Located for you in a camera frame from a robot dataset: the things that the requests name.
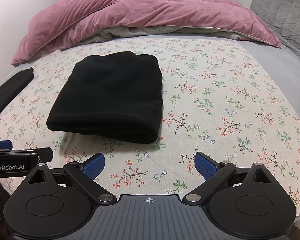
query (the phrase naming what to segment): floral bed sheet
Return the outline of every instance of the floral bed sheet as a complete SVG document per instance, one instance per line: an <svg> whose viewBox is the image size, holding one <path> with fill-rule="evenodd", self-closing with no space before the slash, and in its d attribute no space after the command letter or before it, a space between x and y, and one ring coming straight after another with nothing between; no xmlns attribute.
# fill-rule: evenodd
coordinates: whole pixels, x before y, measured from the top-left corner
<svg viewBox="0 0 300 240"><path fill-rule="evenodd" d="M164 100L158 139L138 145L48 130L49 111L75 63L127 50L158 58ZM194 167L197 151L238 167L262 162L300 215L300 119L271 77L235 41L120 39L55 51L32 66L34 80L0 115L0 140L11 140L14 149L51 147L52 168L102 152L106 165L95 181L117 197L182 197L204 181ZM116 107L115 97L109 104ZM22 179L0 181L13 193Z"/></svg>

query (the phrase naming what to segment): pink pillow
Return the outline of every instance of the pink pillow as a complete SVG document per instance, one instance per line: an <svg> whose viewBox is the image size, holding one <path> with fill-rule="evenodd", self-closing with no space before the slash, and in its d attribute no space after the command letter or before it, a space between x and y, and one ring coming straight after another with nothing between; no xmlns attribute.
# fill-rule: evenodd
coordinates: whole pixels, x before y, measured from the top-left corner
<svg viewBox="0 0 300 240"><path fill-rule="evenodd" d="M82 18L120 0L59 0L36 14L29 22L27 35L22 39L16 55L31 58L49 41Z"/></svg>

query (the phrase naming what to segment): pink blanket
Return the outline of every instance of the pink blanket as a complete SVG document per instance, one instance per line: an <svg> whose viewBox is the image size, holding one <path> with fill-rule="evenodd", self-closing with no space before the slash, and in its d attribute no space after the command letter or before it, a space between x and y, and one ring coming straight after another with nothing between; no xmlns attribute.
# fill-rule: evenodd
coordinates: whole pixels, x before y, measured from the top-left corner
<svg viewBox="0 0 300 240"><path fill-rule="evenodd" d="M53 31L42 32L39 27L34 26L31 28L31 36L24 37L19 45L12 65L38 59L43 54L57 49L68 49L93 37L100 29L119 25L136 28L158 25L216 28L242 34L247 36L247 40L254 38L281 47L279 39L253 11L233 0L120 0L88 14L62 32L60 26L67 19L66 15L60 15L62 17L57 21L49 23L49 26L59 30L60 34L55 37L49 36ZM35 35L38 36L34 40L49 42L31 43Z"/></svg>

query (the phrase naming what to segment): black fabric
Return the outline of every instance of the black fabric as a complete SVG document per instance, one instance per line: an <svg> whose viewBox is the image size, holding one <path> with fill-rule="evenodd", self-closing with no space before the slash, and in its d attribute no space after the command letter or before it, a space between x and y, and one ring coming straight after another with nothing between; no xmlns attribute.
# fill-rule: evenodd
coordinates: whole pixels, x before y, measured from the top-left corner
<svg viewBox="0 0 300 240"><path fill-rule="evenodd" d="M152 143L162 118L156 57L118 52L75 64L46 121L48 129Z"/></svg>
<svg viewBox="0 0 300 240"><path fill-rule="evenodd" d="M0 86L0 113L34 78L33 68L21 70Z"/></svg>

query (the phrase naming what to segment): white crosshair symbol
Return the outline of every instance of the white crosshair symbol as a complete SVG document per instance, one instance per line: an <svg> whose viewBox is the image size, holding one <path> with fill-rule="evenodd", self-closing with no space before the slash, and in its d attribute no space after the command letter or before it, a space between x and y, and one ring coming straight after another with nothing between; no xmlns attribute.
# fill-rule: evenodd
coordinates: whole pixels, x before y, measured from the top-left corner
<svg viewBox="0 0 300 240"><path fill-rule="evenodd" d="M145 199L144 201L146 201L147 203L152 203L153 201L155 201L155 199L153 199L153 198L147 198L147 199Z"/></svg>

